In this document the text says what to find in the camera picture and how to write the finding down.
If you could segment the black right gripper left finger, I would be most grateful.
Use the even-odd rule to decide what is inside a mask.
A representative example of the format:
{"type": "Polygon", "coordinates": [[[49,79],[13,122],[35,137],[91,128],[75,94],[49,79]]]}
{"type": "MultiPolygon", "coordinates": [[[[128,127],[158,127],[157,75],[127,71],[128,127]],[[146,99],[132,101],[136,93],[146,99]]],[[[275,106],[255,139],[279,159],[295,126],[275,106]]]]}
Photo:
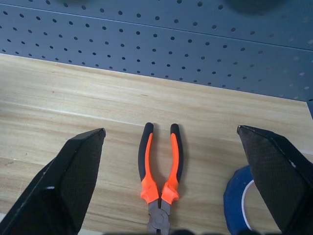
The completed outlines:
{"type": "Polygon", "coordinates": [[[89,207],[105,129],[69,139],[40,170],[0,223],[2,235],[76,235],[89,207]]]}

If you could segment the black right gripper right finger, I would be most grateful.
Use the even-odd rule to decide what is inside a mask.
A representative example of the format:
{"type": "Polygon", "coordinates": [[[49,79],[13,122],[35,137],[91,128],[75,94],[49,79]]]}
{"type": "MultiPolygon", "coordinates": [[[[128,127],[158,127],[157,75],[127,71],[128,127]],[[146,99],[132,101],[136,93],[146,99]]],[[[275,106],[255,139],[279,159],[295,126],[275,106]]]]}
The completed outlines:
{"type": "Polygon", "coordinates": [[[237,129],[255,185],[284,235],[313,233],[313,164],[284,136],[237,129]]]}

